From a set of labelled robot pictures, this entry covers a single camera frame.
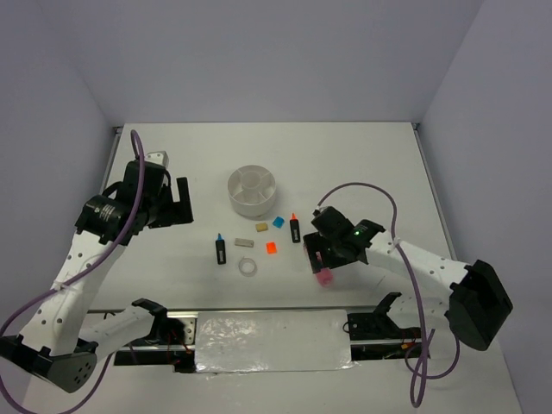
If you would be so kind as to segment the blue highlighter marker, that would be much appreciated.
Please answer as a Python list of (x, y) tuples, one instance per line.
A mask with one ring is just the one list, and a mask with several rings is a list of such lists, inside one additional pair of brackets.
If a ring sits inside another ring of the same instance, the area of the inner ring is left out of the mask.
[(225, 240), (221, 234), (217, 235), (216, 241), (216, 261), (218, 265), (224, 265), (227, 263)]

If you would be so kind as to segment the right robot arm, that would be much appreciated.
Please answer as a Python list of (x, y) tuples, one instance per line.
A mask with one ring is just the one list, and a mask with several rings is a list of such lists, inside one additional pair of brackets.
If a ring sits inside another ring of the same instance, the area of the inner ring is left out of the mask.
[(494, 268), (450, 260), (406, 241), (367, 219), (352, 224), (329, 206), (313, 212), (315, 232), (304, 235), (313, 273), (360, 262), (405, 279), (413, 271), (419, 287), (440, 298), (451, 332), (464, 345), (485, 351), (513, 310), (512, 301)]

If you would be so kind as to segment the blue marker cap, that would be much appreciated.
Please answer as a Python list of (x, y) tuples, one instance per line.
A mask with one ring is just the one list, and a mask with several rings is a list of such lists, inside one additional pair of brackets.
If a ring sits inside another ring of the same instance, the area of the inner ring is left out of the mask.
[(281, 229), (284, 225), (284, 218), (281, 217), (281, 216), (277, 216), (274, 220), (273, 220), (273, 226), (278, 228), (278, 229)]

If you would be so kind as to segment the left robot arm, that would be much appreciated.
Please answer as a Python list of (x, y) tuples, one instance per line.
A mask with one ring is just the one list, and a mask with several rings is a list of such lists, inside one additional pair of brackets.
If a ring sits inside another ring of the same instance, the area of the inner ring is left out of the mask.
[(2, 336), (1, 356), (65, 392), (79, 390), (97, 362), (135, 340), (185, 340), (185, 325), (152, 300), (86, 328), (101, 284), (131, 238), (144, 228), (192, 223), (188, 180), (172, 179), (165, 165), (130, 161), (121, 181), (89, 199), (75, 224), (72, 245), (51, 287), (27, 325)]

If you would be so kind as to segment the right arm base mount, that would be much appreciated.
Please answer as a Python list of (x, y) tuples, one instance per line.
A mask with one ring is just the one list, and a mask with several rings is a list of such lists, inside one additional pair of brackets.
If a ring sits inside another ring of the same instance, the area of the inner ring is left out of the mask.
[(348, 313), (342, 330), (348, 335), (353, 361), (402, 360), (421, 355), (420, 328), (400, 328), (383, 312)]

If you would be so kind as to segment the clear jar of pins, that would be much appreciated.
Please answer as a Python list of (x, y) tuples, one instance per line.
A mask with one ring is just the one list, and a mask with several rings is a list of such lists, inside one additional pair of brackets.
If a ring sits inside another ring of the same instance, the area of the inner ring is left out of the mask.
[(317, 281), (322, 287), (329, 287), (334, 279), (333, 273), (323, 264), (323, 258), (319, 252), (316, 252), (316, 257), (318, 271), (315, 275), (317, 277)]

